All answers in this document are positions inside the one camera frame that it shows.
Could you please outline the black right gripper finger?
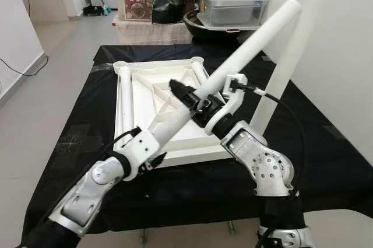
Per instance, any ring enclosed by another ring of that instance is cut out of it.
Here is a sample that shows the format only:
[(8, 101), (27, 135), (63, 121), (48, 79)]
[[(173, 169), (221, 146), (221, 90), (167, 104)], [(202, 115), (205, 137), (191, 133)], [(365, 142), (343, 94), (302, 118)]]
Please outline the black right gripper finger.
[(194, 94), (195, 88), (184, 85), (177, 80), (170, 80), (168, 83), (171, 93), (189, 109), (196, 109), (198, 106), (198, 97)]

